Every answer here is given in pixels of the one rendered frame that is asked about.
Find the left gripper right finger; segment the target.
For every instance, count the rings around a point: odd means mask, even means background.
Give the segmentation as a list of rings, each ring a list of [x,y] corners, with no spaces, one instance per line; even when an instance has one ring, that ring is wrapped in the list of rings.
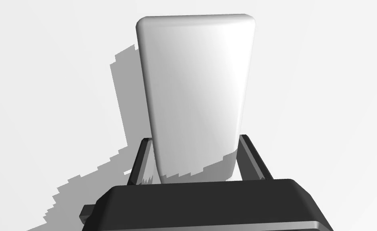
[[[252,141],[245,134],[239,137],[236,161],[242,180],[273,180]]]

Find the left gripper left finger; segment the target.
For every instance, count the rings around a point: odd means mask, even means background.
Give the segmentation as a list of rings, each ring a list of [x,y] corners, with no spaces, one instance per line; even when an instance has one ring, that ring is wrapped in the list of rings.
[[[160,184],[152,138],[143,138],[127,185]]]

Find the white rounded handle bar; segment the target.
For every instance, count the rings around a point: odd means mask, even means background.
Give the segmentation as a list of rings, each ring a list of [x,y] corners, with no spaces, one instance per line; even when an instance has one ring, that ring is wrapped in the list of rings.
[[[137,22],[161,183],[232,176],[255,27],[247,14],[147,16]]]

